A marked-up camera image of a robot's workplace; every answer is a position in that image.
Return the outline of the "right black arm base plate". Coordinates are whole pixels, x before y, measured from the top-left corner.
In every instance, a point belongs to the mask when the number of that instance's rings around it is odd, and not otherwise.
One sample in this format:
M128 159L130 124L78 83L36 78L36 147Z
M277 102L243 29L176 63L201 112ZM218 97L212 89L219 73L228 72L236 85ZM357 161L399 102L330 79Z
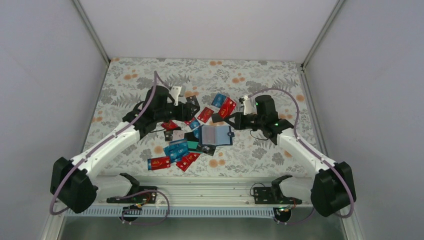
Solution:
M302 200L284 196L275 196L271 187L254 187L252 189L254 203L256 205L301 205Z

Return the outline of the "red VIP card front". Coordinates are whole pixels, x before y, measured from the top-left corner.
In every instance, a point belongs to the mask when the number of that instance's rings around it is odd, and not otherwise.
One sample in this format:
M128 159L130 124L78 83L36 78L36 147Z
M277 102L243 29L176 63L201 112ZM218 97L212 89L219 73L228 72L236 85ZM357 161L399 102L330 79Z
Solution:
M188 155L183 156L180 161L176 162L176 166L185 172L193 162L195 162L201 154L198 152L190 152Z

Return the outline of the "dark blue card holder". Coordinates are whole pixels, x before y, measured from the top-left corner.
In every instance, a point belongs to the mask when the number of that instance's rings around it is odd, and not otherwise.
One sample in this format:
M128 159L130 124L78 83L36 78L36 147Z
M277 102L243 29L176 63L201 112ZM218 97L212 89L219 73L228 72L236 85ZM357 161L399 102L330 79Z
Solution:
M203 125L199 131L199 143L203 146L232 146L235 133L228 125Z

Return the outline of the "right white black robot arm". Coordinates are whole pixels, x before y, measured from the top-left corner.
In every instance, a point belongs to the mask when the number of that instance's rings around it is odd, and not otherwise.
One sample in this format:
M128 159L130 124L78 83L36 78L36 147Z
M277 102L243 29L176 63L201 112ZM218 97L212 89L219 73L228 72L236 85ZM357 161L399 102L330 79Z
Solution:
M350 207L344 218L354 211L357 199L353 172L346 162L336 162L319 152L297 133L296 127L279 117L270 95L255 99L256 113L235 112L225 122L236 130L261 131L266 140L291 154L310 178L284 175L271 184L271 198L278 204L289 198L309 202L323 217Z

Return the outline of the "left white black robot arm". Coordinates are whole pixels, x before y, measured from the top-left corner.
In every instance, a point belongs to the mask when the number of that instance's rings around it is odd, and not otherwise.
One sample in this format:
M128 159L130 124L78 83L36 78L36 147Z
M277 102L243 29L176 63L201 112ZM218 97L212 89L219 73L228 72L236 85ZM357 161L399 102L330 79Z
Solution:
M154 131L158 123L192 120L200 110L195 96L178 100L176 88L164 86L148 90L106 137L88 150L53 164L50 192L54 206L60 200L74 213L82 213L93 203L117 197L131 203L139 197L140 183L128 173L101 176L101 171L118 154Z

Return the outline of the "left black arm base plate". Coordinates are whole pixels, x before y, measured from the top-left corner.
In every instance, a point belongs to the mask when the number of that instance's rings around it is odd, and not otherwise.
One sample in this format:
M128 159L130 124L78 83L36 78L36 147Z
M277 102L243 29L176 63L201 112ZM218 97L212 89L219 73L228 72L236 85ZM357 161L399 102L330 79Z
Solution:
M128 194L127 198L124 197L110 197L106 199L106 202L109 204L154 204L156 202L157 193L156 192L145 192L148 190L158 190L157 186L138 186L132 187Z

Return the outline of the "red VIP card gold text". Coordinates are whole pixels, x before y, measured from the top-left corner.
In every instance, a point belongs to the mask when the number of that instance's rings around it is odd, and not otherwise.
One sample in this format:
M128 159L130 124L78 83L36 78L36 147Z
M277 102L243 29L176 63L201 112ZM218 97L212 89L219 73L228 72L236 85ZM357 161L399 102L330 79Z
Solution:
M227 97L225 101L223 102L222 106L220 107L218 111L218 115L224 119L232 114L236 106L237 106L237 103L231 98Z

